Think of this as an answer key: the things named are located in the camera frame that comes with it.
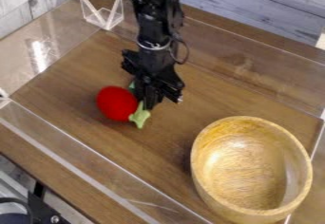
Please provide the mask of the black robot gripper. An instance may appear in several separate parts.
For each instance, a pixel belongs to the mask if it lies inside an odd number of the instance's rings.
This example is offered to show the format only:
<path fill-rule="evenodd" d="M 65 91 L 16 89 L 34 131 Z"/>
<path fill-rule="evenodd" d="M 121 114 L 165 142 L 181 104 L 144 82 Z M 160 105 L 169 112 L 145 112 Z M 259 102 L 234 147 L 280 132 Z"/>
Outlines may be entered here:
<path fill-rule="evenodd" d="M 135 96 L 144 108 L 153 110 L 165 98 L 180 103 L 185 82 L 176 72 L 178 47 L 162 50 L 122 50 L 122 68 L 135 76 Z"/>

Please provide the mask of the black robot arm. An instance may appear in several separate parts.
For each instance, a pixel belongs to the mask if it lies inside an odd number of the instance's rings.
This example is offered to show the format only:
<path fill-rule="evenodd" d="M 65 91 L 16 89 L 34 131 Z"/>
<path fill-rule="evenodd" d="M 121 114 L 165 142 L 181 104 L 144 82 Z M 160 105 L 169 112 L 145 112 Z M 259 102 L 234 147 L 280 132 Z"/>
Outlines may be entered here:
<path fill-rule="evenodd" d="M 153 110 L 165 98 L 178 103 L 184 99 L 185 82 L 176 65 L 180 44 L 188 47 L 180 29 L 185 13 L 181 0 L 130 0 L 138 21 L 138 51 L 122 50 L 122 68 L 135 76 L 135 96 L 145 110 Z"/>

